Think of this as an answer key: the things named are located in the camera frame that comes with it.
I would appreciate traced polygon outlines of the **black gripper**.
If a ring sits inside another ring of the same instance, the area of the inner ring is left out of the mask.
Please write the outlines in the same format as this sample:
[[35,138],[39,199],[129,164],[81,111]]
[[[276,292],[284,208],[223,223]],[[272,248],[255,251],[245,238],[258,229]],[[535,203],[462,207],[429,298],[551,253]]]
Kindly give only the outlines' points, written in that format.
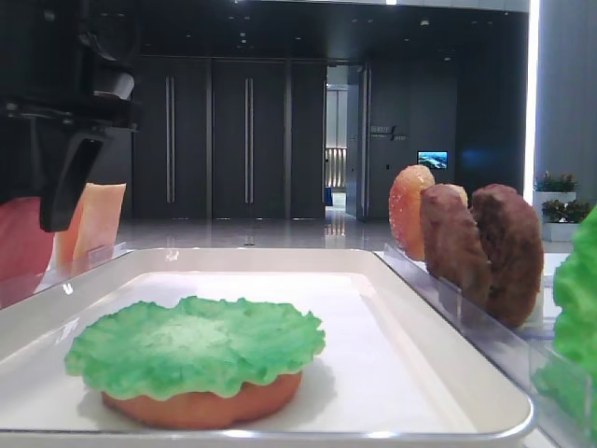
[[69,228],[114,133],[138,126],[138,1],[1,4],[1,202],[38,198],[46,232]]

